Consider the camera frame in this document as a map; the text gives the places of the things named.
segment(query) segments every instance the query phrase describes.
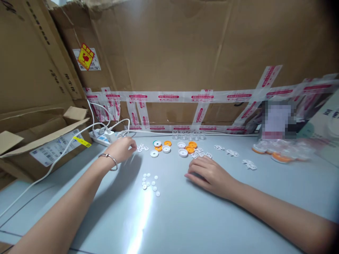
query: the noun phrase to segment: silver bangle bracelet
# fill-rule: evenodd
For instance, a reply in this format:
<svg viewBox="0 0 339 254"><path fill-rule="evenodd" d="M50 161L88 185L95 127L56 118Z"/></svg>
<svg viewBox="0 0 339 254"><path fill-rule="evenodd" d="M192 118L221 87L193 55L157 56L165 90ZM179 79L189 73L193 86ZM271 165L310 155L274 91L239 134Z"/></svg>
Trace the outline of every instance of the silver bangle bracelet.
<svg viewBox="0 0 339 254"><path fill-rule="evenodd" d="M102 154L100 154L99 156L98 156L98 158L100 157L100 156L105 156L106 158L107 157L110 157L113 161L114 161L114 163L115 163L115 165L116 165L116 169L110 169L110 171L117 171L118 170L118 164L117 164L117 161L113 158L113 156L111 156L111 155L109 155L108 153L102 153Z"/></svg>

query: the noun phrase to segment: open cardboard box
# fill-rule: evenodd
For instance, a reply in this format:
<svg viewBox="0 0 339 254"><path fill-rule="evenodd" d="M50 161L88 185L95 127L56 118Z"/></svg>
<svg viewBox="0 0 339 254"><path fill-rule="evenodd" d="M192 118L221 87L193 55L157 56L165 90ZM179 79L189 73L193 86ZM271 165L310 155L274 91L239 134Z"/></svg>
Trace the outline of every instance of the open cardboard box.
<svg viewBox="0 0 339 254"><path fill-rule="evenodd" d="M0 120L0 168L27 182L43 177L64 151L71 138L86 128L87 110L69 107L37 110ZM79 138L92 143L88 131ZM69 147L54 170L78 155L86 147L78 141Z"/></svg>

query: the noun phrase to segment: small clear vial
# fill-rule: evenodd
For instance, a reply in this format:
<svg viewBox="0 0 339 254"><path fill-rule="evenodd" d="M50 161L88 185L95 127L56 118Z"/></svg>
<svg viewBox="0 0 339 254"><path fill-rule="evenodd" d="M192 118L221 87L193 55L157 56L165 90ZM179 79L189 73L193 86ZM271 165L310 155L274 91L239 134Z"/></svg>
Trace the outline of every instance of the small clear vial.
<svg viewBox="0 0 339 254"><path fill-rule="evenodd" d="M204 140L205 139L205 131L199 131L199 139Z"/></svg>
<svg viewBox="0 0 339 254"><path fill-rule="evenodd" d="M193 132L193 141L198 141L199 140L199 132Z"/></svg>
<svg viewBox="0 0 339 254"><path fill-rule="evenodd" d="M181 131L180 132L180 139L181 140L186 140L186 131Z"/></svg>
<svg viewBox="0 0 339 254"><path fill-rule="evenodd" d="M192 141L192 138L193 138L193 132L187 132L186 139L188 141Z"/></svg>
<svg viewBox="0 0 339 254"><path fill-rule="evenodd" d="M178 131L172 131L172 139L174 140L178 139Z"/></svg>

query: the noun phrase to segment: white cable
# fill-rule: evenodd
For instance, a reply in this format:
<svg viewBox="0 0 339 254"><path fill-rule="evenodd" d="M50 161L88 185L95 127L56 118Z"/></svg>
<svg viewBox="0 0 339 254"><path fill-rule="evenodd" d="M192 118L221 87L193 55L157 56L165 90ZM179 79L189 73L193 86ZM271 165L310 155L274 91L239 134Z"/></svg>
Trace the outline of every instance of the white cable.
<svg viewBox="0 0 339 254"><path fill-rule="evenodd" d="M66 148L65 148L65 150L63 151L63 153L53 162L53 164L51 165L51 167L50 167L50 169L49 169L49 171L47 172L47 174L45 175L45 176L43 176L42 178L40 178L39 180L37 180L37 181L35 181L34 183L32 183L30 186L28 186L28 188L23 192L23 193L21 193L21 195L16 199L16 200L14 200L14 202L9 206L9 207L7 207L6 208L6 210L5 211L3 211L2 212L2 214L0 214L0 218L32 187L32 186L34 186L35 184L37 184L38 182L41 182L42 180L44 180L46 177L48 177L48 175L52 172L52 170L53 170L53 168L54 168L54 166L55 166L55 164L65 155L65 153L66 153L66 151L67 151L67 149L68 149L68 147L70 146L70 144L73 142L73 138L74 137L76 137L77 135L79 135L79 134L81 134L82 132L84 132L85 130L87 130L87 129L89 129L90 127L92 127L92 125L90 125L90 126L88 126L88 127L86 127L86 128L84 128L82 131L80 131L80 132L78 132L76 135L74 135L72 138L71 138L71 140L68 142L68 144L67 144L67 146L66 146Z"/></svg>

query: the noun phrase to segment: white bottle cap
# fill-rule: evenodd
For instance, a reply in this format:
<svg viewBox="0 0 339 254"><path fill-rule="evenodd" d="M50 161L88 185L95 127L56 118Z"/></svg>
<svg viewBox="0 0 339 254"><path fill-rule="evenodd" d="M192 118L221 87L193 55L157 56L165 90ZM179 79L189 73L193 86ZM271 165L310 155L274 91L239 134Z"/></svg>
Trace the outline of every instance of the white bottle cap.
<svg viewBox="0 0 339 254"><path fill-rule="evenodd" d="M178 143L178 147L179 148L185 148L186 147L186 144L184 142L179 142Z"/></svg>
<svg viewBox="0 0 339 254"><path fill-rule="evenodd" d="M179 155L181 157L187 157L188 151L186 149L179 149Z"/></svg>
<svg viewBox="0 0 339 254"><path fill-rule="evenodd" d="M153 142L153 145L155 147L160 147L161 146L161 142L159 140L156 140L156 141Z"/></svg>
<svg viewBox="0 0 339 254"><path fill-rule="evenodd" d="M155 158L155 157L158 157L159 152L158 152L157 150L152 150L152 151L150 152L150 155L151 155L152 158Z"/></svg>
<svg viewBox="0 0 339 254"><path fill-rule="evenodd" d="M171 148L170 148L170 146L162 146L162 151L164 153L169 153L171 151Z"/></svg>

